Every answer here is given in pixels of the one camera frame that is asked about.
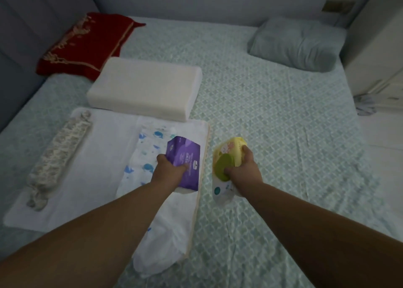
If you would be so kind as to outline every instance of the tile floor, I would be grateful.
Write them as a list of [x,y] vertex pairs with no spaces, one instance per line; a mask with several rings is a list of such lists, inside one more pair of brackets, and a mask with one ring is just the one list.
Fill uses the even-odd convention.
[[359,116],[367,149],[381,192],[392,209],[391,220],[403,241],[403,111],[379,108],[371,116]]

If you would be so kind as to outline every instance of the memory foam pillow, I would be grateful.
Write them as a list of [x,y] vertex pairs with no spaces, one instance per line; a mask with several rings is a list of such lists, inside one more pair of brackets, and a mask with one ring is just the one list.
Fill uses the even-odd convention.
[[267,20],[249,40],[250,55],[300,70],[329,72],[335,67],[346,30],[319,21],[282,17]]
[[89,12],[39,60],[39,75],[66,73],[95,80],[109,57],[120,48],[134,28],[144,26],[119,14]]
[[185,122],[202,77],[198,66],[112,57],[87,99],[95,108]]

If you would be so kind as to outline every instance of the green patterned bed sheet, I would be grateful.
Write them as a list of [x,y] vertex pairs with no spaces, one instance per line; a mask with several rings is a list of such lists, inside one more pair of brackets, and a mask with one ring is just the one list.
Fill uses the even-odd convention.
[[[191,118],[211,124],[190,257],[140,278],[131,263],[118,287],[310,287],[311,284],[245,199],[225,208],[211,194],[212,149],[242,136],[265,182],[396,236],[378,196],[341,64],[313,73],[246,52],[256,28],[135,18],[121,57],[198,65],[203,81]],[[71,111],[88,106],[91,82],[54,75],[0,134],[0,209],[11,207],[33,164]],[[41,233],[0,228],[0,258]]]

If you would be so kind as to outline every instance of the forearm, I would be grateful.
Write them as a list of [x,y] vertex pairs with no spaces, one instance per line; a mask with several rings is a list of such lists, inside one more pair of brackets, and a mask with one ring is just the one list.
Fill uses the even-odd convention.
[[240,191],[316,287],[379,287],[399,278],[399,241],[267,184]]
[[0,265],[2,287],[112,287],[171,190],[153,183],[21,248]]

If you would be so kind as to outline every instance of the tissue package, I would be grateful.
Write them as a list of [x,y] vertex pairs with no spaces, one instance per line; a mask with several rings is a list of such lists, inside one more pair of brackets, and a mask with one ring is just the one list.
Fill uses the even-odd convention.
[[174,166],[189,163],[179,187],[199,190],[200,145],[184,137],[174,137],[168,142],[165,156]]

